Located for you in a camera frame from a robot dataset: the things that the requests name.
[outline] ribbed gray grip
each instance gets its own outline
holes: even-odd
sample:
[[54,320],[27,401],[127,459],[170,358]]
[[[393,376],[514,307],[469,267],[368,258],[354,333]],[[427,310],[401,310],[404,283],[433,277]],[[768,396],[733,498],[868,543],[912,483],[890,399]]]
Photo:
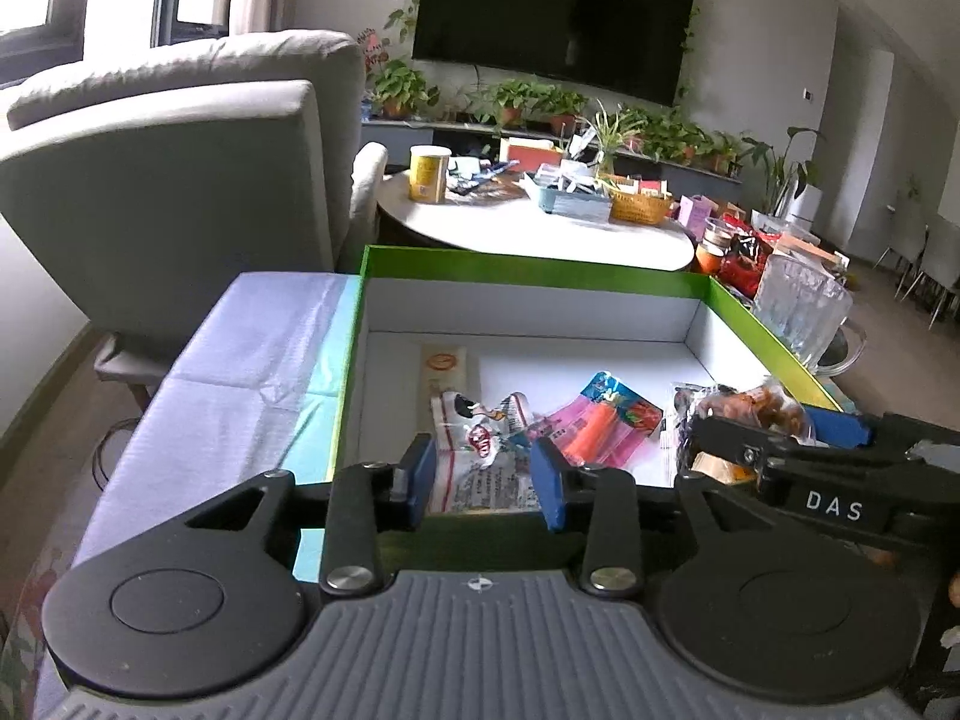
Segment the ribbed gray grip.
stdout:
[[890,690],[832,707],[734,693],[680,661],[635,605],[559,571],[401,572],[324,608],[286,661],[251,683],[147,706],[73,691],[58,720],[907,720]]

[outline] black tv screen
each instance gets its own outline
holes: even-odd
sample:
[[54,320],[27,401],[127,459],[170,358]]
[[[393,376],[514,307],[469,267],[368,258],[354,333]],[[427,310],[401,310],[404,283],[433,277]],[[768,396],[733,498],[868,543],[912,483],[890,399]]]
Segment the black tv screen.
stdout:
[[693,0],[421,0],[413,55],[672,105],[692,6]]

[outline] blue tablecloth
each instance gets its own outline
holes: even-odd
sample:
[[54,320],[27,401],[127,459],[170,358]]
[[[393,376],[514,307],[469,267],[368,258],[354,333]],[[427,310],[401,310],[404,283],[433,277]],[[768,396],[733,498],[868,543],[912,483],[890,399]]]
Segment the blue tablecloth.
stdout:
[[[90,519],[89,560],[258,473],[301,484],[332,468],[360,280],[244,274],[163,381]],[[315,581],[322,531],[304,532],[295,575]],[[64,697],[49,656],[34,717]]]

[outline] round white table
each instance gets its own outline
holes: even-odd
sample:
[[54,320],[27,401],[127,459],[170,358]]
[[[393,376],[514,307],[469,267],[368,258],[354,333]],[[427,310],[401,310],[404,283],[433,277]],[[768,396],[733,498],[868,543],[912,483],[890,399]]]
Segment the round white table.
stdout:
[[425,238],[488,254],[514,254],[679,271],[693,244],[673,220],[659,226],[619,221],[596,224],[546,214],[534,201],[417,203],[407,196],[406,172],[384,179],[377,202],[384,213]]

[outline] orange candy stick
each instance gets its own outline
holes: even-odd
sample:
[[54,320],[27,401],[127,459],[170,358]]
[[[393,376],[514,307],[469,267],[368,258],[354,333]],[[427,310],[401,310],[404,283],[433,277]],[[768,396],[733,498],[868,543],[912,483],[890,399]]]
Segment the orange candy stick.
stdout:
[[587,424],[570,442],[563,454],[575,466],[583,466],[596,460],[608,433],[618,419],[616,395],[608,392],[599,403],[592,403],[587,414]]

